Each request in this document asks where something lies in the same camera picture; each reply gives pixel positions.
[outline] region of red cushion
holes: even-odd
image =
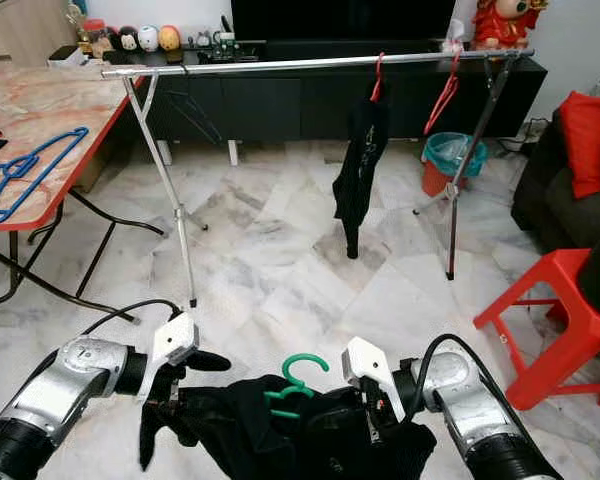
[[[600,97],[571,92],[560,106],[573,194],[577,199],[600,192]]]

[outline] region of sofa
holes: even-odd
[[[600,240],[600,192],[576,200],[567,150],[556,110],[516,189],[511,216],[533,231],[548,251],[593,247]]]

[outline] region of hanging black garment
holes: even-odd
[[[367,96],[349,118],[349,148],[340,175],[333,182],[335,218],[342,220],[347,256],[358,258],[358,228],[369,211],[373,174],[389,139],[389,106],[383,86],[379,101]]]
[[[145,405],[140,462],[153,455],[154,436],[168,426],[185,446],[200,441],[234,480],[416,480],[436,445],[427,427],[411,424],[399,438],[372,446],[360,394],[343,388],[312,399],[300,394],[275,408],[300,414],[274,417],[263,393],[290,384],[265,376],[226,388],[180,389],[175,409]]]

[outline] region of stool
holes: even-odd
[[[600,352],[600,314],[589,306],[576,284],[576,275],[589,252],[590,249],[556,250],[545,255],[473,322],[476,328],[493,322],[503,341],[509,344],[518,378],[507,390],[507,398],[518,410],[533,408],[550,395],[600,393],[600,384],[562,385]],[[539,282],[548,283],[558,299],[519,300]],[[568,322],[566,331],[528,366],[500,318],[513,305],[553,305],[548,315],[558,314]]]

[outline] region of marble table top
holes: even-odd
[[[30,230],[47,223],[126,105],[120,80],[104,80],[101,67],[17,68],[0,65],[0,130],[9,141],[0,163],[27,154],[51,138],[77,127],[89,133],[47,175],[3,223],[0,230]],[[8,209],[30,183],[71,142],[58,142],[40,155],[22,179],[0,195]],[[0,181],[3,178],[0,170]]]

